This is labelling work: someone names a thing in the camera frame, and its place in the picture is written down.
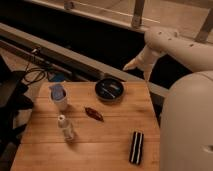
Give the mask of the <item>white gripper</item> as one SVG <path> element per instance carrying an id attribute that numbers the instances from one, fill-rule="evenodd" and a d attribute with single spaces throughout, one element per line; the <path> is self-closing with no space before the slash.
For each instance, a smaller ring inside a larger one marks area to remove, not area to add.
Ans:
<path id="1" fill-rule="evenodd" d="M 142 71 L 149 71 L 153 68 L 153 59 L 154 57 L 150 54 L 141 54 L 137 57 L 133 58 L 131 61 L 129 61 L 124 67 L 123 70 L 132 70 L 135 68 L 138 68 Z"/>

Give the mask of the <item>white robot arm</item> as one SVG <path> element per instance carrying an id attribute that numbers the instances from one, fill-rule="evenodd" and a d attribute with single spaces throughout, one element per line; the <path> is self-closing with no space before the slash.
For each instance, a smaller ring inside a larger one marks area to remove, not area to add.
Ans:
<path id="1" fill-rule="evenodd" d="M 169 89 L 162 108 L 159 171 L 213 171 L 213 46 L 181 38 L 173 28 L 145 31 L 145 47 L 128 62 L 149 78 L 168 54 L 191 71 Z"/>

